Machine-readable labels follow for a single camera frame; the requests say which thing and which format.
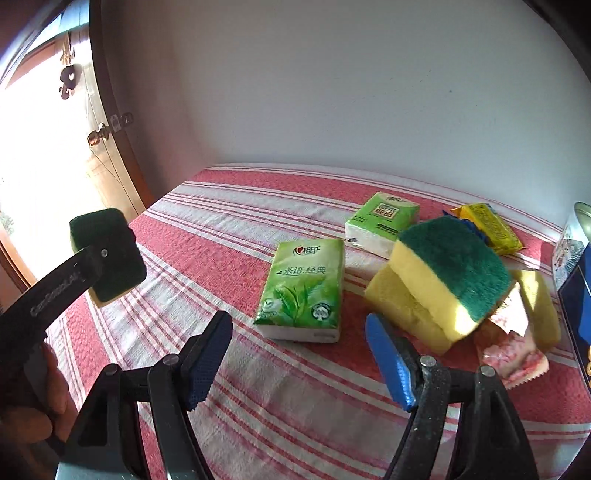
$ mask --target metal screw head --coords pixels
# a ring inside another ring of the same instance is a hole
[[[485,377],[494,377],[496,375],[496,371],[490,365],[482,365],[480,368],[480,372]]]
[[[435,357],[432,357],[431,355],[423,355],[419,361],[421,362],[421,365],[424,367],[434,367],[435,364],[437,363],[437,360],[435,360]]]
[[[115,365],[115,364],[107,365],[103,369],[103,372],[105,372],[105,375],[108,375],[108,376],[115,375],[118,371],[119,371],[119,365]]]
[[[176,353],[170,353],[162,359],[162,363],[169,367],[176,365],[178,363],[178,355]]]

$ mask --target yellow wrapper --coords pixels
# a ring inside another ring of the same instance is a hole
[[[497,255],[508,255],[523,248],[517,235],[487,203],[472,203],[452,209],[458,218],[466,218],[490,239],[490,247]]]

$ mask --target green and yellow sponge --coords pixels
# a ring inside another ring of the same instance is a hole
[[[452,217],[401,233],[388,264],[451,342],[492,313],[513,282],[493,250]]]

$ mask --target green scouring pad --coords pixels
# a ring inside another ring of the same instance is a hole
[[[513,282],[497,254],[451,217],[401,233],[389,265],[452,342],[492,313]]]
[[[102,307],[126,294],[146,278],[146,267],[135,243],[135,234],[116,208],[80,215],[70,221],[74,253],[94,245],[103,257],[100,279],[89,289]]]

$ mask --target table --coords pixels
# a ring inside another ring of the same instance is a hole
[[[200,333],[218,309],[234,336],[208,399],[190,418],[215,477],[239,479],[381,479],[407,422],[392,402],[366,345],[363,290],[383,259],[346,247],[342,335],[335,345],[264,339],[253,316],[278,242],[338,237],[368,198],[384,191],[418,202],[420,219],[482,199],[400,177],[319,166],[222,164],[203,170],[131,224],[148,277],[97,309],[79,298],[48,331],[80,407],[100,370],[153,364]],[[525,249],[508,265],[539,269],[560,228],[502,203]],[[554,301],[559,309],[554,290]],[[426,351],[417,343],[417,349]],[[542,478],[557,478],[591,430],[591,400],[570,339],[548,354],[550,370],[510,391]],[[442,361],[474,370],[469,340]],[[148,463],[164,479],[148,406],[139,407]],[[459,409],[450,406],[433,478],[444,478]]]

